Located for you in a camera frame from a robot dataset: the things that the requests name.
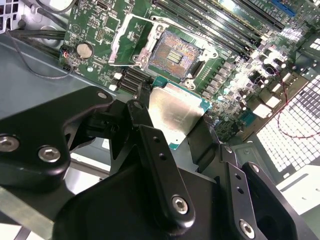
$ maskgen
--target motherboard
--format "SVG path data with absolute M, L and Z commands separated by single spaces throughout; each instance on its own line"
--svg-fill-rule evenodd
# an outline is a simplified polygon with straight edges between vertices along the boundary
M 210 103 L 207 113 L 227 141 L 279 104 L 278 81 L 290 84 L 296 51 L 320 30 L 319 4 L 79 0 L 60 64 L 129 95 L 144 79 L 165 78 Z

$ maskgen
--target screw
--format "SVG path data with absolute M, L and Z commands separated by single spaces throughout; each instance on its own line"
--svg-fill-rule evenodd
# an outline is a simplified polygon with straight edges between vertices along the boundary
M 252 168 L 258 173 L 260 170 L 259 170 L 259 168 L 256 166 L 256 165 L 251 165 L 252 166 Z
M 98 93 L 98 96 L 102 99 L 106 99 L 107 98 L 107 95 L 105 95 L 103 92 L 99 92 Z
M 38 152 L 39 158 L 46 163 L 55 163 L 61 157 L 58 149 L 53 146 L 45 146 Z
M 162 25 L 159 25 L 156 29 L 157 29 L 160 33 L 162 33 L 162 32 L 165 30 L 164 26 L 162 26 Z
M 240 220 L 239 222 L 240 228 L 242 230 L 242 232 L 250 239 L 254 239 L 255 238 L 255 231 L 252 228 L 252 226 L 250 226 L 249 223 L 247 223 L 245 220 Z
M 186 214 L 188 212 L 188 204 L 182 197 L 175 196 L 172 198 L 172 205 L 180 214 Z
M 19 147 L 19 141 L 13 136 L 1 136 L 0 137 L 0 152 L 13 152 Z
M 147 58 L 146 56 L 143 56 L 143 57 L 141 58 L 141 62 L 142 62 L 143 64 L 146 64 L 146 63 L 148 62 L 148 58 Z
M 228 153 L 232 154 L 232 149 L 229 146 L 224 146 L 224 148 Z

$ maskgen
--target red wire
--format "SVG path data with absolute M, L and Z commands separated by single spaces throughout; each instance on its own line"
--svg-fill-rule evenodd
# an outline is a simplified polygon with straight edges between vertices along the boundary
M 285 105 L 283 106 L 283 108 L 278 113 L 277 126 L 278 126 L 279 131 L 282 134 L 284 134 L 284 135 L 286 135 L 286 136 L 288 136 L 289 138 L 292 138 L 292 139 L 309 139 L 309 138 L 313 138 L 313 137 L 315 137 L 317 135 L 320 135 L 320 132 L 317 132 L 317 133 L 309 135 L 309 136 L 292 136 L 292 135 L 288 134 L 287 132 L 285 132 L 285 131 L 283 131 L 281 129 L 281 127 L 280 127 L 280 115 L 283 112 L 283 110 L 285 109 L 285 107 L 289 104 L 287 90 L 286 90 L 286 87 L 285 87 L 285 82 L 283 82 L 283 81 L 282 81 L 282 87 L 283 87 L 283 93 L 284 93 L 284 97 L 285 97 Z

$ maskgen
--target blue pcie slot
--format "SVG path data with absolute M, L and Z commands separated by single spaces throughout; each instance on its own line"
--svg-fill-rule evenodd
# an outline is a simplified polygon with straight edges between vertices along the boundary
M 279 0 L 270 0 L 273 5 L 275 5 L 278 9 L 280 9 L 282 12 L 284 12 L 285 14 L 287 14 L 289 17 L 294 17 L 296 16 L 296 13 L 293 12 L 290 8 L 288 8 L 287 6 L 283 5 L 281 2 L 279 2 Z

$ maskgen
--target mesh grille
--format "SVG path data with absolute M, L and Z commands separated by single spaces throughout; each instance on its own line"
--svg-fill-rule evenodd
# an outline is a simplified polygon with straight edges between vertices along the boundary
M 280 127 L 291 136 L 320 132 L 320 75 L 284 108 Z M 278 129 L 278 115 L 257 136 L 279 172 L 290 165 L 297 171 L 320 156 L 319 134 L 310 138 L 286 136 Z

